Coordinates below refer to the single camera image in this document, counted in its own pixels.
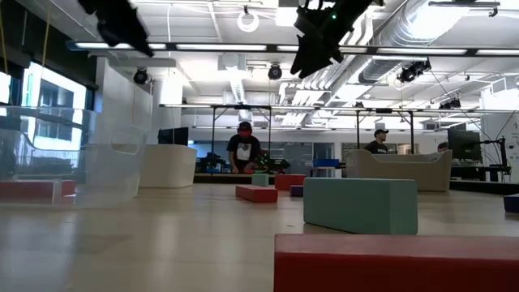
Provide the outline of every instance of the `computer monitor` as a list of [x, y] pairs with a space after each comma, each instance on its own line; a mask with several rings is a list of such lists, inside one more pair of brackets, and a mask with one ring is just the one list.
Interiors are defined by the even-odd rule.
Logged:
[[189, 140], [189, 128], [159, 130], [159, 144], [178, 144], [187, 146]]
[[481, 140], [479, 133], [448, 129], [448, 148], [455, 159], [481, 161]]

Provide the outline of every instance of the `red foam block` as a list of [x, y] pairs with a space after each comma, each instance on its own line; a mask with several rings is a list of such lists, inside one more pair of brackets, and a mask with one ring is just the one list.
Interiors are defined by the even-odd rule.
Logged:
[[236, 196], [255, 203], [276, 203], [277, 190], [260, 186], [236, 186]]
[[289, 191], [291, 186], [304, 185], [304, 174], [278, 174], [274, 181], [274, 187], [280, 191]]
[[[52, 198], [54, 182], [49, 180], [21, 180], [0, 182], [0, 197]], [[75, 194], [74, 181], [62, 181], [62, 196]]]
[[276, 236], [274, 292], [517, 290], [519, 238]]

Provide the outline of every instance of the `man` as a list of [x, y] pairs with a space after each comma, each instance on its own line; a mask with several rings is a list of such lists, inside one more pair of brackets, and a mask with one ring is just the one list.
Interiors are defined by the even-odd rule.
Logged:
[[384, 145], [386, 141], [386, 134], [388, 130], [379, 129], [375, 131], [375, 141], [369, 143], [364, 150], [367, 150], [373, 154], [388, 154], [388, 147]]
[[448, 144], [447, 142], [443, 142], [438, 144], [438, 152], [445, 152], [448, 151]]
[[261, 154], [261, 147], [260, 142], [252, 135], [249, 122], [240, 123], [238, 134], [230, 139], [227, 151], [233, 174], [252, 172], [254, 160]]

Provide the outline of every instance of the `black t-shirt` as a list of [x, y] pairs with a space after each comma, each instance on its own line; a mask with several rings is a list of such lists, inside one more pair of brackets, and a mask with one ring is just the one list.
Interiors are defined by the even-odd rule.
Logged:
[[364, 149], [373, 154], [388, 154], [388, 147], [384, 144], [379, 144], [376, 140], [369, 143]]
[[234, 164], [239, 170], [243, 170], [245, 165], [261, 154], [261, 146], [260, 142], [252, 135], [247, 138], [234, 135], [227, 145], [227, 151], [234, 152]]

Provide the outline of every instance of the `black cap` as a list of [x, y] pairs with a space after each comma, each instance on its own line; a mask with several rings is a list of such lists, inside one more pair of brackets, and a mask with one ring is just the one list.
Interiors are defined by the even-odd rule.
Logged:
[[373, 136], [377, 136], [378, 134], [380, 133], [384, 133], [384, 134], [388, 134], [389, 133], [389, 130], [382, 130], [382, 129], [379, 129], [377, 131], [375, 131], [375, 134]]
[[238, 131], [252, 131], [252, 126], [249, 122], [240, 122]]

